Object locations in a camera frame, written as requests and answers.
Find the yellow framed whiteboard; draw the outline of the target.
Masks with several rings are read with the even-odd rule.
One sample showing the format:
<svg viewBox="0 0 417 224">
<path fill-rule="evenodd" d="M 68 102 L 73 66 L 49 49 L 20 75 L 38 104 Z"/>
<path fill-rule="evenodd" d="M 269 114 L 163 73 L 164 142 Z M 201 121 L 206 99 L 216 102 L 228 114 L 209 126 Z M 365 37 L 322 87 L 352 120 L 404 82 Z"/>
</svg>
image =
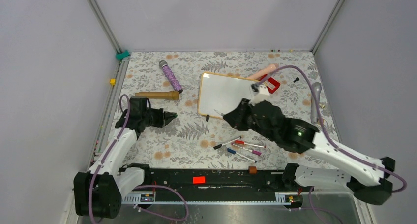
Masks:
<svg viewBox="0 0 417 224">
<path fill-rule="evenodd" d="M 204 72 L 198 93 L 198 114 L 221 119 L 214 109 L 224 114 L 233 111 L 243 98 L 253 97 L 251 85 L 254 83 L 256 80 Z"/>
</svg>

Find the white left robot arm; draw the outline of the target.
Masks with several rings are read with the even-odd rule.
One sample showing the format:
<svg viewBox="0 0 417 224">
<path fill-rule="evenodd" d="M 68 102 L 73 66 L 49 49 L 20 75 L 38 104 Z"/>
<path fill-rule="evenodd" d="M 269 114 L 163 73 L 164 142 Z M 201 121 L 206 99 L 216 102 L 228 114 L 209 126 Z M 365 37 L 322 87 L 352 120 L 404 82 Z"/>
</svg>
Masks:
<svg viewBox="0 0 417 224">
<path fill-rule="evenodd" d="M 122 200 L 136 187 L 147 190 L 152 185 L 149 165 L 124 165 L 127 152 L 147 127 L 162 128 L 177 117 L 175 112 L 155 109 L 148 98 L 132 97 L 115 124 L 112 142 L 98 160 L 73 180 L 75 211 L 92 219 L 113 219 Z"/>
</svg>

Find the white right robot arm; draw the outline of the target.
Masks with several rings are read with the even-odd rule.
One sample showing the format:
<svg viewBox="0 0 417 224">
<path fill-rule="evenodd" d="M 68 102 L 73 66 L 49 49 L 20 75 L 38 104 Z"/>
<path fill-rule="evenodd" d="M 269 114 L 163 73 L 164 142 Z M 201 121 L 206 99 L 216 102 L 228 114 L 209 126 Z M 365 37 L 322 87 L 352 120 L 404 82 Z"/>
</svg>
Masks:
<svg viewBox="0 0 417 224">
<path fill-rule="evenodd" d="M 290 191 L 297 187 L 346 189 L 358 200 L 372 205 L 384 204 L 393 194 L 393 184 L 388 178 L 395 169 L 394 159 L 375 159 L 355 152 L 332 140 L 316 126 L 286 117 L 278 106 L 268 101 L 251 105 L 249 100 L 243 99 L 222 118 L 232 128 L 255 131 L 287 152 L 316 157 L 334 166 L 325 169 L 287 164 L 282 184 Z"/>
</svg>

